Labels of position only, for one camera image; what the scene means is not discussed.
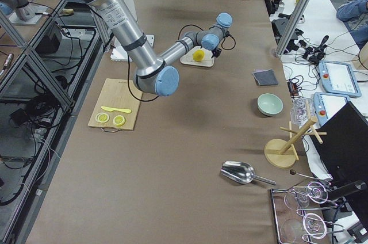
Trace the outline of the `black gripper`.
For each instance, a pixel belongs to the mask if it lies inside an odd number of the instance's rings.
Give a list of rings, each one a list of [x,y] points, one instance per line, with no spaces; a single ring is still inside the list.
[[[212,57],[213,58],[218,58],[221,55],[222,49],[221,48],[216,48],[214,50],[211,51],[212,53]]]

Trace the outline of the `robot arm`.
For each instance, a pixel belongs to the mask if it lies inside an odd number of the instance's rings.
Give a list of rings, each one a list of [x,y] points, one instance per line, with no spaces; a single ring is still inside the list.
[[[157,96],[170,96],[178,88],[179,73],[171,66],[172,63],[196,46],[217,52],[220,41],[229,36],[228,29],[233,22],[230,14],[220,13],[216,23],[208,30],[187,32],[170,48],[157,55],[124,0],[65,1],[85,3],[95,9],[136,64],[135,86]]]

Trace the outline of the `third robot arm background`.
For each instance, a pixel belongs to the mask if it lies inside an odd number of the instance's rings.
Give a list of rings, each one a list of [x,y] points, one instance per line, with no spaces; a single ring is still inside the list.
[[[36,25],[40,19],[28,0],[1,0],[1,12],[14,25]]]

